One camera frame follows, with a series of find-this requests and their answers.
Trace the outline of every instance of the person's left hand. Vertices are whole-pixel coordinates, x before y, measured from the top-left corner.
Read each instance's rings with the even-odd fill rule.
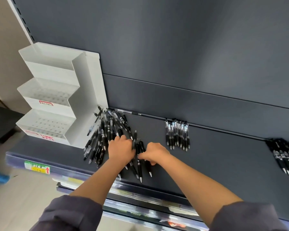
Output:
[[[127,139],[125,135],[122,135],[121,138],[116,136],[115,140],[109,142],[109,159],[121,163],[123,168],[134,158],[135,150],[132,150],[131,146],[131,139]]]

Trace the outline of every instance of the rolled-up sleeve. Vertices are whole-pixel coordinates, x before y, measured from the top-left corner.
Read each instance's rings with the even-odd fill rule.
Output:
[[[102,206],[89,198],[63,195],[51,201],[30,230],[96,230],[102,213]]]
[[[236,202],[223,206],[215,215],[210,231],[287,231],[271,204]]]

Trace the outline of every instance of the white display rack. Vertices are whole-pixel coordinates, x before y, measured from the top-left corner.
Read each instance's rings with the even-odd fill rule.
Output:
[[[33,109],[16,124],[27,135],[84,148],[94,112],[108,107],[99,54],[44,43],[19,53],[34,78],[18,91]]]

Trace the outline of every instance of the tiled floor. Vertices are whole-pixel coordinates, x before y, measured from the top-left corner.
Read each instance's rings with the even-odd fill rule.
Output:
[[[10,175],[5,185],[0,185],[0,231],[27,231],[38,220],[53,198],[63,195],[56,191],[56,182],[49,176],[5,165],[5,152],[22,136],[17,133],[0,144],[0,173]],[[98,231],[144,231],[150,228],[102,217]]]

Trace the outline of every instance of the person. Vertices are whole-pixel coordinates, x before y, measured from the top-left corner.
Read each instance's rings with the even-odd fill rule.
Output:
[[[109,159],[103,166],[70,195],[55,198],[30,230],[96,230],[113,182],[135,155],[131,149],[132,141],[124,135],[111,140]],[[243,202],[220,183],[171,155],[159,143],[149,143],[138,158],[162,166],[211,231],[287,230],[273,205]]]

